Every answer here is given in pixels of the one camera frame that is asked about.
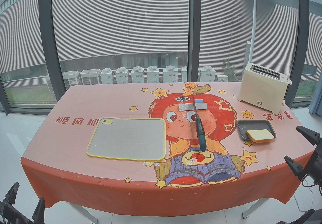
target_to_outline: cable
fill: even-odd
[[[316,186],[317,184],[314,184],[314,185],[310,185],[310,186],[309,186],[309,185],[308,185],[308,182],[305,180],[305,178],[306,178],[307,176],[308,176],[308,175],[305,175],[305,176],[304,176],[304,178],[302,179],[302,185],[304,186],[303,181],[305,181],[307,186],[304,186],[304,187],[308,188],[308,189],[311,191],[311,193],[312,193],[312,204],[311,204],[311,207],[310,207],[310,209],[312,209],[312,206],[313,206],[313,200],[314,200],[314,194],[313,194],[313,192],[312,192],[312,190],[311,190],[311,187]],[[297,206],[298,206],[299,211],[300,211],[300,212],[306,212],[307,210],[300,210],[299,203],[297,202],[295,195],[293,195],[293,196],[294,196],[294,199],[295,199],[295,201],[296,201],[296,204],[297,204]]]

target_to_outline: red chinese characters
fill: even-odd
[[[82,125],[84,119],[82,117],[76,117],[72,123],[72,125]]]
[[[267,114],[263,114],[263,116],[264,116],[267,120],[269,120],[269,121],[272,121],[272,120],[273,120],[273,118],[271,117],[271,115],[270,115],[269,113],[267,113]]]
[[[278,119],[284,119],[284,117],[282,116],[282,114],[278,114],[278,115],[276,115],[276,114],[275,114],[275,116],[276,116]]]
[[[66,124],[70,117],[59,117],[55,122],[58,122],[60,124]]]
[[[99,118],[96,119],[90,119],[87,125],[97,125],[99,122]]]
[[[285,111],[284,113],[285,113],[286,117],[288,117],[289,119],[293,118],[293,116],[288,111]]]

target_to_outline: cutting board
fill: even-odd
[[[108,159],[162,160],[166,155],[166,123],[162,118],[101,118],[86,153]]]

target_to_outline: table leg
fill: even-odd
[[[97,218],[95,218],[93,215],[91,215],[83,206],[80,206],[78,204],[69,203],[70,206],[72,206],[76,211],[78,211],[80,214],[82,214],[85,218],[90,220],[93,224],[97,224]]]
[[[248,210],[243,212],[243,218],[247,218],[254,210],[266,202],[269,198],[261,198],[256,203],[254,203]]]

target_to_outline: blue knife handle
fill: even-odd
[[[207,149],[206,136],[204,133],[202,121],[199,118],[199,116],[197,116],[197,119],[196,119],[196,130],[197,130],[197,137],[199,140],[200,150],[204,152]]]

